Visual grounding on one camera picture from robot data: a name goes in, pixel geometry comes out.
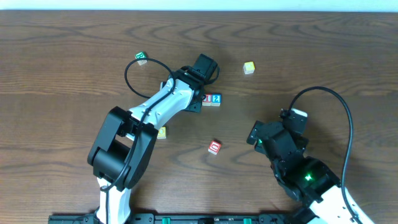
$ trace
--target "white backdrop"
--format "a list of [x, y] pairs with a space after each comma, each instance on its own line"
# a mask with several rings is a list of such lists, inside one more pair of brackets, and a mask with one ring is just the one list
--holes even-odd
[[398, 0], [0, 0], [0, 9], [398, 12]]

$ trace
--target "green block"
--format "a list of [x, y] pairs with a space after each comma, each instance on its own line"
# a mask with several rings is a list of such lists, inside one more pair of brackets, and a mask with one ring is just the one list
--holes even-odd
[[136, 54], [136, 58], [144, 58], [144, 57], [147, 57], [144, 52], [139, 52], [138, 54]]
[[162, 224], [170, 224], [171, 223], [171, 218], [163, 218], [162, 219]]
[[251, 218], [244, 218], [243, 224], [251, 224]]

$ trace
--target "yellow cube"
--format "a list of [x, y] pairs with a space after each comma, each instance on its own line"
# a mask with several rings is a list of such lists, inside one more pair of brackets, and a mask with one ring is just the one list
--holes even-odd
[[255, 69], [255, 67], [254, 67], [254, 62], [246, 62], [244, 65], [243, 65], [243, 71], [244, 71], [244, 73], [247, 75], [247, 74], [252, 74], [253, 72], [254, 72], [254, 69]]
[[166, 127], [161, 127], [159, 129], [159, 133], [157, 133], [157, 139], [165, 139], [166, 138]]

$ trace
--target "wooden table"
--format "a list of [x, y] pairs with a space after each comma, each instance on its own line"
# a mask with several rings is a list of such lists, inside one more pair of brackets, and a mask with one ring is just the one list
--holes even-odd
[[[219, 108], [180, 112], [158, 140], [134, 188], [132, 208], [159, 213], [259, 213], [299, 207], [246, 138], [258, 119], [278, 120], [300, 90], [341, 93], [354, 116], [347, 187], [376, 223], [398, 219], [398, 16], [327, 12], [0, 12], [0, 223], [46, 223], [87, 213], [99, 186], [86, 163], [108, 111], [143, 102], [125, 66], [141, 50], [175, 70], [200, 53], [221, 67], [206, 87]], [[244, 75], [243, 63], [256, 71]], [[167, 72], [134, 65], [138, 91], [159, 90]], [[320, 91], [296, 105], [309, 113], [307, 154], [340, 176], [348, 122]], [[217, 156], [207, 147], [223, 143]]]

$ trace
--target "green light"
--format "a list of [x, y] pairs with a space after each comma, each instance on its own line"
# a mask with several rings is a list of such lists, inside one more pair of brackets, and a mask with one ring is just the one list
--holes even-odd
[[306, 179], [307, 181], [312, 180], [311, 174], [307, 174], [307, 176], [305, 176], [305, 179]]

